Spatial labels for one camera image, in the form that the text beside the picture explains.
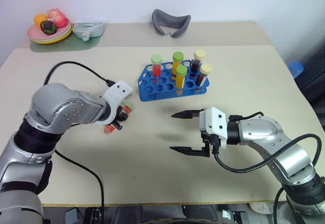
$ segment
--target table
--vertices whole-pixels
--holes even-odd
[[[119,35],[126,29],[127,34]],[[157,36],[148,24],[109,24],[103,40],[89,50],[33,53],[26,45],[23,42],[15,49],[0,69],[1,151],[30,108],[33,93],[60,61],[81,62],[104,77],[134,87],[130,100],[136,108],[121,131],[105,135],[102,126],[80,125],[68,130],[57,145],[61,153],[99,174],[106,205],[247,203],[275,198],[280,183],[267,167],[235,174],[224,170],[212,157],[186,156],[170,150],[169,146],[203,146],[197,118],[170,117],[182,110],[215,106],[227,116],[263,111],[276,119],[290,138],[314,133],[325,141],[315,113],[285,63],[261,29],[251,22],[192,23],[187,34],[177,40]],[[160,53],[166,62],[172,59],[173,52],[182,51],[185,59],[191,59],[197,48],[205,49],[204,61],[214,67],[206,94],[139,100],[137,79],[150,63],[151,54]],[[97,77],[73,65],[58,68],[51,82],[97,95],[107,88]],[[299,144],[313,158],[314,140]],[[221,151],[220,158],[235,168],[262,160],[253,149],[232,145]],[[322,153],[316,166],[319,175],[325,174],[324,166]],[[96,179],[57,155],[53,155],[50,183],[39,196],[44,206],[100,204]]]

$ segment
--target dark red liquid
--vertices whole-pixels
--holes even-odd
[[[198,75],[197,80],[195,81],[195,84],[197,86],[201,86],[202,80],[204,77],[202,77],[201,75]]]
[[[200,60],[196,59],[192,62],[191,71],[197,73],[200,68]]]
[[[161,75],[160,65],[153,65],[152,66],[152,73],[155,77],[159,77]]]

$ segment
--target green plate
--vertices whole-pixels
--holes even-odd
[[[49,45],[36,44],[30,42],[30,50],[33,52],[58,52],[58,51],[73,51],[73,50],[87,50],[95,47],[100,41],[101,36],[90,38],[88,41],[83,41],[77,38],[74,34],[69,35],[66,39]]]

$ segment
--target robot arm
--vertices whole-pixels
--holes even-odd
[[[40,88],[32,98],[32,109],[0,156],[0,223],[43,223],[37,195],[48,184],[56,143],[75,123],[112,124],[121,129],[120,105],[132,92],[122,81],[102,97],[60,83]]]
[[[211,145],[218,163],[236,173],[244,173],[252,169],[232,169],[226,166],[218,158],[219,147],[225,149],[228,144],[248,145],[263,159],[268,159],[291,143],[291,139],[284,134],[279,123],[263,115],[243,120],[237,120],[238,116],[230,116],[230,121],[227,122],[222,111],[210,107],[198,111],[183,111],[172,117],[192,118],[194,116],[200,117],[200,131],[205,147],[202,150],[192,150],[190,147],[171,147],[171,149],[186,155],[209,157]],[[282,184],[293,210],[304,215],[325,214],[325,185],[302,147],[298,144],[291,146],[267,163],[267,166]]]

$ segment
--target toy fruit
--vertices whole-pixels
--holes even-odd
[[[47,20],[47,16],[45,14],[37,14],[34,17],[34,23],[36,25],[36,27],[38,27],[39,29],[41,29],[41,22],[46,21]]]
[[[41,30],[47,35],[52,35],[56,32],[56,27],[53,22],[46,20],[41,22]]]
[[[66,16],[58,8],[48,10],[47,15],[57,28],[66,26],[68,22]]]

